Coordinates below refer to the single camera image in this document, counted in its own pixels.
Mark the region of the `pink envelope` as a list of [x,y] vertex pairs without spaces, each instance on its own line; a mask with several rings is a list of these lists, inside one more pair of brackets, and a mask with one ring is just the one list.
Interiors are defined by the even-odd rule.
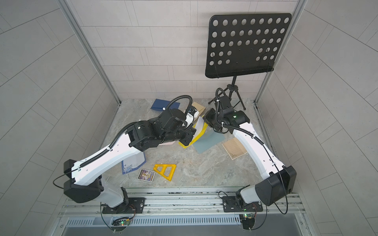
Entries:
[[162,144],[160,144],[161,146],[167,146],[167,145],[173,145],[173,144],[175,144],[176,143],[176,141],[171,141],[171,142],[167,142],[167,143],[162,143]]

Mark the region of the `navy blue envelope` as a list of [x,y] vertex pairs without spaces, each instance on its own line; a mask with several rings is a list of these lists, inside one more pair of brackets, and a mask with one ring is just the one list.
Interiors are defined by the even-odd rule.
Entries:
[[[162,112],[164,108],[168,106],[170,101],[162,100],[162,99],[156,99],[154,103],[151,106],[151,109],[157,112]],[[175,102],[170,106],[170,109],[178,109],[180,106],[179,102]]]

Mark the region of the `light teal envelope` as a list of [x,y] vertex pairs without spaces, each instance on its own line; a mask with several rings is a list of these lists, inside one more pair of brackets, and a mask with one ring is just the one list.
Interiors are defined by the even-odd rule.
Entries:
[[211,147],[221,143],[225,136],[221,133],[214,132],[213,130],[207,131],[201,136],[194,144],[194,148],[198,154],[202,154]]

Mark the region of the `white blue floral letter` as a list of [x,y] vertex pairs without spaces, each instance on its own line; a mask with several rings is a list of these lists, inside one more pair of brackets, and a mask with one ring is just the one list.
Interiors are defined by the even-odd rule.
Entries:
[[195,137],[201,133],[203,127],[204,127],[204,120],[202,117],[198,117],[197,123],[195,124],[195,129],[196,129]]
[[128,157],[121,162],[122,174],[125,175],[139,169],[146,163],[145,154],[143,152]]

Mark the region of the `kraft tan envelope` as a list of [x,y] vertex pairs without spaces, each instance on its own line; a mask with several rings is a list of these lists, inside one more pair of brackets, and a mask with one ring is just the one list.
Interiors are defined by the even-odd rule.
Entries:
[[192,103],[192,105],[197,109],[197,111],[198,111],[198,115],[199,116],[201,116],[201,114],[205,111],[205,107],[204,106],[202,106],[202,105],[200,105],[199,103],[197,103],[197,102],[193,102]]

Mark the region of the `yellow envelope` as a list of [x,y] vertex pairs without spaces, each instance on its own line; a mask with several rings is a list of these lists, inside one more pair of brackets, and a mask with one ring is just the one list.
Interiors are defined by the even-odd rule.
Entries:
[[190,147],[191,145],[193,145],[195,142],[197,142],[197,141],[198,141],[198,140],[199,140],[199,139],[205,134],[205,131],[206,131],[207,127],[208,127],[208,124],[204,123],[203,126],[202,126],[201,131],[195,133],[195,135],[194,135],[192,141],[191,141],[188,145],[185,146],[185,145],[182,144],[181,142],[179,142],[179,145],[180,145],[182,148],[184,148],[184,149],[186,149],[187,147]]

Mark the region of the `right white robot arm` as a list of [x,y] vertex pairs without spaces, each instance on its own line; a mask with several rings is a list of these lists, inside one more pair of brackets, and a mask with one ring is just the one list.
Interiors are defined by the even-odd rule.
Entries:
[[286,167],[257,135],[250,119],[243,111],[218,111],[211,109],[205,122],[216,131],[228,129],[243,145],[255,162],[263,179],[253,186],[236,192],[239,205],[262,202],[270,206],[293,191],[297,173],[292,166]]

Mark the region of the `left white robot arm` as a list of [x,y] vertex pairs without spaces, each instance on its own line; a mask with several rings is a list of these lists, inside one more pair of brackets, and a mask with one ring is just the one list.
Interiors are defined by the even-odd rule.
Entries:
[[189,125],[163,127],[158,121],[139,121],[126,125],[106,147],[90,157],[65,162],[64,194],[76,203],[99,201],[110,208],[128,205],[123,187],[114,187],[102,179],[102,174],[118,163],[162,143],[180,141],[188,145],[196,132]]

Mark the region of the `yellow triangle ruler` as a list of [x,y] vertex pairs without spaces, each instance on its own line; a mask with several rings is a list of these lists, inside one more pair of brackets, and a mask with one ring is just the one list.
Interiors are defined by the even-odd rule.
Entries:
[[175,173],[176,164],[156,164],[153,170],[170,182]]

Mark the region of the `colourful picture card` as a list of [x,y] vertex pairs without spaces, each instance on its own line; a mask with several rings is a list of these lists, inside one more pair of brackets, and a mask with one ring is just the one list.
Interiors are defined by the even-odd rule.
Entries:
[[156,174],[155,171],[147,170],[147,169],[141,169],[137,179],[140,180],[140,181],[151,183],[151,182],[153,182],[155,174]]

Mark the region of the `black perforated music stand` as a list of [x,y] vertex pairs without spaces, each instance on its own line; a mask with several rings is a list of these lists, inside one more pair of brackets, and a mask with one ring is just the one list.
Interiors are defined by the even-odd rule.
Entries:
[[205,76],[232,77],[226,90],[238,93],[238,76],[268,73],[292,20],[290,13],[214,15],[209,20]]

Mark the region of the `left circuit board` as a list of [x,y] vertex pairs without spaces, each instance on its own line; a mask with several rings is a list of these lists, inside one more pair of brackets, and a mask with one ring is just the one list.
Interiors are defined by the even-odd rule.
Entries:
[[121,217],[118,219],[115,219],[112,222],[112,226],[122,226],[122,227],[127,227],[130,225],[131,221],[133,220],[132,217]]

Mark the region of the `circuit board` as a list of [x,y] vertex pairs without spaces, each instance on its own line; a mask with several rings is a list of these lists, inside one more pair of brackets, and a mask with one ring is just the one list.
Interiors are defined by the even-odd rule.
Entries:
[[256,222],[256,215],[252,213],[239,214],[240,223],[243,230],[253,230]]
[[112,226],[122,226],[122,227],[127,227],[130,225],[131,221],[133,220],[132,217],[121,217],[118,219],[115,219],[112,222]]

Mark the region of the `right circuit board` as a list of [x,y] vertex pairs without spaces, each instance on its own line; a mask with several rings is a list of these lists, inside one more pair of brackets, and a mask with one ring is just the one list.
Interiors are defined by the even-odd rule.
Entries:
[[253,230],[256,222],[256,215],[252,213],[239,214],[240,223],[243,230]]

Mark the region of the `aluminium rail frame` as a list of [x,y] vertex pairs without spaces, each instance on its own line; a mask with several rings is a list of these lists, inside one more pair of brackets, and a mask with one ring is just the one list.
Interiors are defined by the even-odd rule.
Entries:
[[270,206],[255,202],[247,207],[237,206],[230,200],[237,187],[144,187],[126,189],[129,198],[144,198],[143,212],[140,216],[160,215],[216,215],[232,209],[238,214],[280,212],[304,213],[305,207],[298,194],[289,194]]

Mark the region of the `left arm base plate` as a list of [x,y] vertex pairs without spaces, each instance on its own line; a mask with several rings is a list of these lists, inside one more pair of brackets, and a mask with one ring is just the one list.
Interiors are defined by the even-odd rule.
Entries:
[[129,198],[129,203],[121,203],[120,205],[111,208],[107,205],[103,206],[102,214],[135,214],[142,213],[144,209],[146,198]]

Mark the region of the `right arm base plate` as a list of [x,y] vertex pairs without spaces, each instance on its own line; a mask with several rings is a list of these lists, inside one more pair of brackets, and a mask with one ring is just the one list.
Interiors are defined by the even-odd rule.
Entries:
[[221,196],[223,211],[226,213],[229,212],[263,212],[263,206],[259,202],[253,202],[250,204],[240,204],[236,200],[235,196]]

